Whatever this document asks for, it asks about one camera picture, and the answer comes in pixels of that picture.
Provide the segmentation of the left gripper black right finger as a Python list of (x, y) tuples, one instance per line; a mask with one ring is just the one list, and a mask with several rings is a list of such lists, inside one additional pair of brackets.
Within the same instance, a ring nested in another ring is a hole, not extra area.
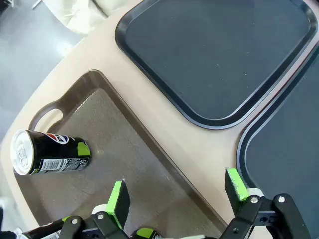
[(255, 227), (265, 227), (274, 239), (311, 238), (289, 194), (267, 199), (260, 189), (247, 189), (235, 168), (225, 171), (225, 191), (235, 217), (222, 233), (222, 239), (248, 239)]

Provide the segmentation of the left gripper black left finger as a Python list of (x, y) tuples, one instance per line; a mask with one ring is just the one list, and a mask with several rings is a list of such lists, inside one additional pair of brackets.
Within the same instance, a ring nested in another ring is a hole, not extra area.
[(60, 239), (127, 239), (124, 232), (130, 207), (130, 196), (124, 180), (115, 182), (109, 200), (102, 209), (83, 219), (68, 217)]

